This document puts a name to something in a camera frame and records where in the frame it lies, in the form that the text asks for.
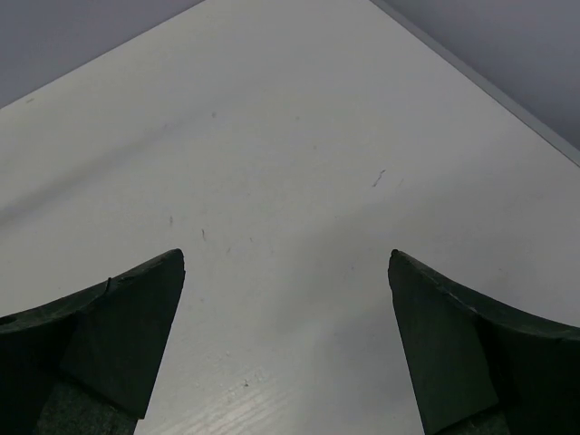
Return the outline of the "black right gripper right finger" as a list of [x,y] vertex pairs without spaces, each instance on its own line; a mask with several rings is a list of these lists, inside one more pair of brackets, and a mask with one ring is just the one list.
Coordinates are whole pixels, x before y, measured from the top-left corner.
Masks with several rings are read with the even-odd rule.
[[501,303],[400,250],[388,278],[425,433],[578,433],[578,328]]

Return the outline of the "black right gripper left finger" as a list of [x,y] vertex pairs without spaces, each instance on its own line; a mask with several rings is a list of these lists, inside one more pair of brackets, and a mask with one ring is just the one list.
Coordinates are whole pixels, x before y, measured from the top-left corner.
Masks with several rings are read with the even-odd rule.
[[182,251],[1,319],[4,434],[132,434],[185,280]]

